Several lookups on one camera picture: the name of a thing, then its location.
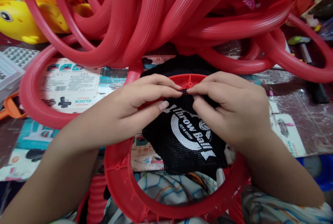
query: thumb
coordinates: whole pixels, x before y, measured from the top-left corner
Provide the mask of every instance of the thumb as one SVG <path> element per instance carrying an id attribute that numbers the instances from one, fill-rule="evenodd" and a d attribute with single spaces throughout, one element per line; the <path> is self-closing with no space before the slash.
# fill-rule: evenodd
<path id="1" fill-rule="evenodd" d="M 215 133 L 219 130 L 219 125 L 223 121 L 221 114 L 216 111 L 202 95 L 193 95 L 193 109 L 204 123 Z"/>
<path id="2" fill-rule="evenodd" d="M 131 126 L 131 130 L 135 130 L 135 133 L 139 133 L 148 124 L 154 121 L 167 107 L 169 102 L 159 101 L 153 103 L 142 110 L 126 117 L 128 126 Z"/>

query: hand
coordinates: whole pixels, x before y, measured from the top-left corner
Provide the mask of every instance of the hand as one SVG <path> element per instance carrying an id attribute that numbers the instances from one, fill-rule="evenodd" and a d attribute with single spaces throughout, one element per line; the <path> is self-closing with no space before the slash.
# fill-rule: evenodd
<path id="1" fill-rule="evenodd" d="M 243 154 L 272 132 L 265 90 L 239 76 L 219 71 L 187 92 L 207 126 Z M 220 107 L 214 109 L 200 95 L 208 95 Z"/>
<path id="2" fill-rule="evenodd" d="M 100 100 L 66 125 L 58 135 L 63 134 L 66 141 L 83 150 L 126 140 L 157 118 L 169 103 L 159 101 L 141 110 L 138 107 L 160 97 L 180 97 L 180 89 L 181 86 L 163 75 L 140 78 Z"/>

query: white printed logo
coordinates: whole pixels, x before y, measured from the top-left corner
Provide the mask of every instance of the white printed logo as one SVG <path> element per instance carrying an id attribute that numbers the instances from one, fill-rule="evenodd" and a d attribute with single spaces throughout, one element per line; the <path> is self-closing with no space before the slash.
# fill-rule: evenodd
<path id="1" fill-rule="evenodd" d="M 193 115 L 175 104 L 170 108 L 164 110 L 164 113 L 172 112 L 171 117 L 171 130 L 177 140 L 186 148 L 190 150 L 203 150 L 201 155 L 205 160 L 210 156 L 215 156 L 212 147 L 210 145 L 211 140 L 211 130 L 210 128 L 200 119 L 198 115 Z M 190 119 L 198 118 L 200 122 L 198 124 L 199 128 L 193 126 Z"/>

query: black mesh fabric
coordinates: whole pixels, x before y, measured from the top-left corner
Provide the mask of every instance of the black mesh fabric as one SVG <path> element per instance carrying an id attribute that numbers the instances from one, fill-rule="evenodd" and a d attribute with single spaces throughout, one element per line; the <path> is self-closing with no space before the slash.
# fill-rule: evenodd
<path id="1" fill-rule="evenodd" d="M 177 56 L 143 73 L 165 76 L 179 74 L 210 75 L 217 70 L 198 56 Z M 225 142 L 196 114 L 194 99 L 183 90 L 180 98 L 167 98 L 169 107 L 142 130 L 143 136 L 164 161 L 168 174 L 199 171 L 215 177 L 216 169 L 226 168 Z M 213 107 L 219 104 L 205 97 Z"/>

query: cartoon eye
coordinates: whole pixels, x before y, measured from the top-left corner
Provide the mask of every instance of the cartoon eye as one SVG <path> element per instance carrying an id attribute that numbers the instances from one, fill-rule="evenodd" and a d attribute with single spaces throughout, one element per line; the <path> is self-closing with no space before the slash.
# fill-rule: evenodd
<path id="1" fill-rule="evenodd" d="M 10 15 L 8 12 L 6 12 L 6 11 L 1 11 L 0 14 L 1 14 L 1 18 L 2 18 L 3 20 L 5 20 L 5 21 L 7 21 L 7 22 L 11 22 L 11 21 L 13 21 L 13 18 L 11 17 L 11 15 Z"/>

